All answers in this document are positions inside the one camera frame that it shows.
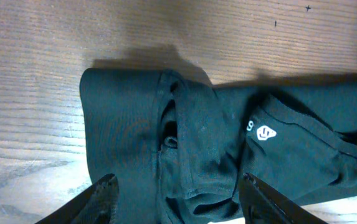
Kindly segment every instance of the wrinkled fabric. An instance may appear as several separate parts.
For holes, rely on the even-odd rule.
[[[300,205],[357,195],[357,82],[211,88],[91,69],[80,94],[92,180],[120,181],[118,223],[242,217],[245,172]]]

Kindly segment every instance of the white logo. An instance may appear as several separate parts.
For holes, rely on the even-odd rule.
[[[254,123],[253,121],[249,121],[247,127],[246,127],[246,130],[247,131],[251,131],[253,129],[253,126],[254,126]]]
[[[275,137],[276,135],[277,132],[266,125],[263,125],[257,129],[257,138],[260,141],[266,141],[267,139]]]

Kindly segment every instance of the clothing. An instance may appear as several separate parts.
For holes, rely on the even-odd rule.
[[[242,217],[246,172],[300,205],[357,195],[357,82],[211,88],[91,68],[80,95],[92,181],[119,180],[117,223]]]

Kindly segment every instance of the wooden surface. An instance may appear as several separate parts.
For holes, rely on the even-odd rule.
[[[34,223],[90,184],[88,67],[169,67],[213,84],[357,72],[357,0],[0,0],[0,223]],[[357,198],[307,209],[357,223]]]

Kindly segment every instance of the dark teal clothing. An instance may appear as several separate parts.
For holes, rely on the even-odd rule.
[[[242,217],[245,172],[300,205],[357,195],[357,82],[211,88],[89,69],[80,94],[90,176],[118,177],[118,223]]]

